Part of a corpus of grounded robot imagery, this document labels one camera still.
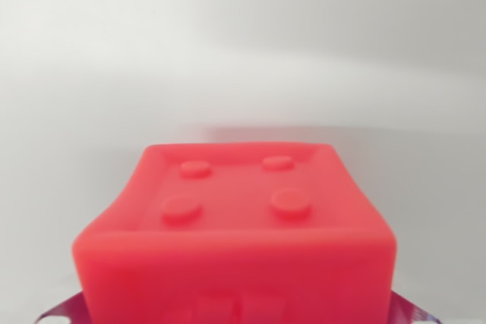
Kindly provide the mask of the gripper left finger with black rubber pad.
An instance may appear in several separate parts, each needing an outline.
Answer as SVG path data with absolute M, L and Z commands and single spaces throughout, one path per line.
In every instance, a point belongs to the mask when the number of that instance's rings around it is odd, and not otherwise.
M 83 292 L 79 292 L 41 314 L 36 324 L 90 324 Z

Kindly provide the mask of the gripper right finger with black rubber pad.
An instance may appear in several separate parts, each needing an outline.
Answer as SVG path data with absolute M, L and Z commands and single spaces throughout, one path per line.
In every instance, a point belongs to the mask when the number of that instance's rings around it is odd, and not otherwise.
M 390 324 L 441 323 L 441 321 L 395 291 L 390 298 Z

